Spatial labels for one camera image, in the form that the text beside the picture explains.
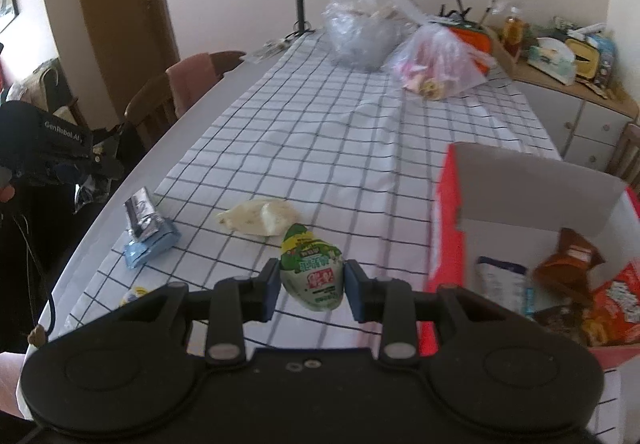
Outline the person left hand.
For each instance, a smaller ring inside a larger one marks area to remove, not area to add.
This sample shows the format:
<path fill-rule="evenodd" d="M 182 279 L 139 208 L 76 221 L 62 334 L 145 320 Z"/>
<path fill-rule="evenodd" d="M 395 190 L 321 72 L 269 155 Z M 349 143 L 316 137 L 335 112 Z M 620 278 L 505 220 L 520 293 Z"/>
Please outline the person left hand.
<path fill-rule="evenodd" d="M 11 184 L 6 184 L 0 189 L 0 203 L 6 204 L 15 196 L 15 188 Z"/>

